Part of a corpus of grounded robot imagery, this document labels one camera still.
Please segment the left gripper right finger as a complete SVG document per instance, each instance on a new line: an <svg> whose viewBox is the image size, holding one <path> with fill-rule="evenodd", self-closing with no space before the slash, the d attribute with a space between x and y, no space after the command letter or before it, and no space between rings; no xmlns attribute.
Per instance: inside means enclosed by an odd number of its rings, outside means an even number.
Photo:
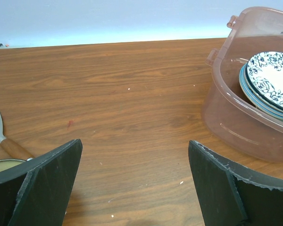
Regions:
<svg viewBox="0 0 283 226"><path fill-rule="evenodd" d="M262 174L197 141L188 147L205 225L283 226L283 180Z"/></svg>

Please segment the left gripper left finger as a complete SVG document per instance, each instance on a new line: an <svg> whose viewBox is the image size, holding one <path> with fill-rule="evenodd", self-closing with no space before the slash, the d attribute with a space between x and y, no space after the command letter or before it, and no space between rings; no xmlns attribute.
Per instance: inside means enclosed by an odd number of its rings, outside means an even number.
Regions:
<svg viewBox="0 0 283 226"><path fill-rule="evenodd" d="M83 145L71 140L0 172L0 226L60 226Z"/></svg>

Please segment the cream patterned bowl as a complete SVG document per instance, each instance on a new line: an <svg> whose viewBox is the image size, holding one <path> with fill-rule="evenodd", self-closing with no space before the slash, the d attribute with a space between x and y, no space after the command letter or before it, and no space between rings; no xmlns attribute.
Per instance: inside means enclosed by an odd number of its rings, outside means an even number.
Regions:
<svg viewBox="0 0 283 226"><path fill-rule="evenodd" d="M0 160L0 172L10 169L24 162L25 160L20 160L20 159L2 159Z"/></svg>

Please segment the blue floral plate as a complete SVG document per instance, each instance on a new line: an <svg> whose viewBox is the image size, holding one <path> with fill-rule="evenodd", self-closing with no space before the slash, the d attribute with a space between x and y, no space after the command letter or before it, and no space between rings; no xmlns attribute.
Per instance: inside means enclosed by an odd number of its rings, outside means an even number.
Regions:
<svg viewBox="0 0 283 226"><path fill-rule="evenodd" d="M266 101L283 109L283 52L267 51L247 62L247 78Z"/></svg>

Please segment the pink translucent plastic bin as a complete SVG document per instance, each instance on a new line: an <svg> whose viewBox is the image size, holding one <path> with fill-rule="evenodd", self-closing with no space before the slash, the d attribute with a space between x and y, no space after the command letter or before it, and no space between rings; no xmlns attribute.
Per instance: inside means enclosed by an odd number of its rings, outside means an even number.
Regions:
<svg viewBox="0 0 283 226"><path fill-rule="evenodd" d="M250 7L232 16L229 36L210 52L212 85L202 118L213 134L256 158L283 162L283 122L257 109L244 95L239 72L255 54L283 52L283 11Z"/></svg>

